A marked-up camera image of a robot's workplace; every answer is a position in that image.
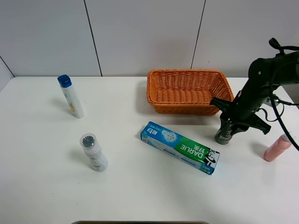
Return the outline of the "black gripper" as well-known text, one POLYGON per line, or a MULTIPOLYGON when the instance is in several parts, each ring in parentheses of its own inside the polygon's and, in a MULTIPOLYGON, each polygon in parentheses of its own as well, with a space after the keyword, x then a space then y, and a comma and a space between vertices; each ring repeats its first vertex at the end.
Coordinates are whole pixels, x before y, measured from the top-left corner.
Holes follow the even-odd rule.
POLYGON ((213 97, 209 104, 222 111, 222 119, 230 120, 234 124, 232 136, 245 132, 250 127, 267 134, 271 126, 259 118, 256 112, 268 96, 268 87, 256 89, 245 85, 233 102, 213 97))

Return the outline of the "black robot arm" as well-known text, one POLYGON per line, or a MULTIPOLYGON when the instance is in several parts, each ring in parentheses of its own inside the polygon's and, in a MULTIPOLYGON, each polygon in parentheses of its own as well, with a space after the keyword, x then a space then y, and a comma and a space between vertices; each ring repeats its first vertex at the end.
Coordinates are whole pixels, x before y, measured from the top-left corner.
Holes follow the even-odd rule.
POLYGON ((279 86, 299 82, 299 53, 277 55, 274 58, 258 58, 249 67, 249 78, 232 102, 212 98, 210 105, 218 107, 221 127, 220 139, 229 140, 250 127, 267 134, 271 126, 256 115, 264 100, 279 86))

